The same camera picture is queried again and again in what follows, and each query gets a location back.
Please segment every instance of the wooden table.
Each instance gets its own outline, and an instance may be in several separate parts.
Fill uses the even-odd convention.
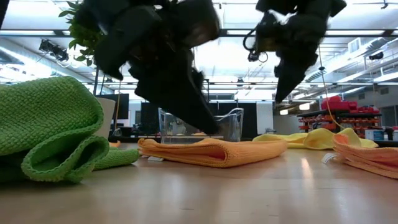
[[[1,223],[247,224],[398,221],[398,180],[290,149],[231,169],[145,159],[79,185],[0,188]]]

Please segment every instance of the green towel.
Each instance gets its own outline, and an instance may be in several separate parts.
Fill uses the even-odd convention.
[[[80,182],[93,169],[135,162],[137,150],[109,150],[94,136],[103,124],[97,99],[72,77],[0,87],[0,182]]]

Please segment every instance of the folded cloth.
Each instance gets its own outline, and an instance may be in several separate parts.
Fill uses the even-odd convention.
[[[140,139],[141,154],[208,167],[233,167],[272,159],[287,149],[286,141],[226,142],[204,139],[193,144],[159,144]]]
[[[344,163],[375,174],[398,179],[398,148],[362,147],[348,136],[337,134],[333,138],[334,150]]]
[[[378,147],[378,145],[368,139],[361,139],[351,128],[346,128],[339,132],[339,134],[346,135],[350,142],[355,142],[357,145],[363,147]],[[263,134],[253,139],[253,141],[275,141],[283,139],[288,142],[288,148],[292,149],[332,149],[333,148],[333,136],[335,133],[319,128],[309,133],[297,133],[288,136],[277,135],[277,134]]]
[[[0,182],[79,182],[95,167],[137,160],[137,151],[108,154],[108,140],[93,136],[103,124],[103,110],[78,80],[44,78],[0,86]]]

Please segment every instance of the black monitor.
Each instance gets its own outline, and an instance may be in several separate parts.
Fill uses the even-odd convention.
[[[118,119],[129,119],[129,94],[111,94],[111,95],[97,95],[98,98],[105,98],[116,102],[114,106],[113,119],[116,119],[116,111],[118,111]]]

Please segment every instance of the green leaves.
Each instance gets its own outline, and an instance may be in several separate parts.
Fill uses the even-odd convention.
[[[79,8],[79,5],[78,4],[75,4],[75,3],[73,3],[73,2],[67,2],[68,3],[68,5],[69,5],[69,7],[71,7],[72,9],[78,9]]]
[[[95,64],[94,61],[94,51],[97,43],[103,37],[103,33],[97,30],[87,29],[77,23],[75,20],[75,14],[80,8],[81,3],[70,2],[67,1],[69,5],[69,9],[60,13],[59,17],[64,17],[67,15],[72,15],[71,18],[67,18],[67,23],[70,24],[69,31],[70,35],[73,37],[73,40],[69,43],[69,49],[74,48],[76,50],[76,46],[80,45],[85,47],[85,50],[80,50],[81,55],[75,58],[78,62],[86,62],[87,66],[91,66]]]
[[[77,39],[72,40],[71,42],[69,42],[69,49],[71,49],[72,47],[74,47],[75,50],[76,50],[76,44],[77,44],[77,43],[78,43],[78,40],[77,40]]]
[[[61,12],[61,13],[58,15],[58,17],[64,17],[64,16],[66,16],[67,14],[71,14],[71,12],[72,12],[72,11],[69,11],[69,10],[63,11],[63,12]]]
[[[86,63],[87,63],[87,66],[91,66],[93,64],[93,61],[90,59],[87,59]]]
[[[81,56],[77,57],[75,60],[78,61],[78,62],[82,62],[82,61],[86,60],[86,57],[81,55]]]

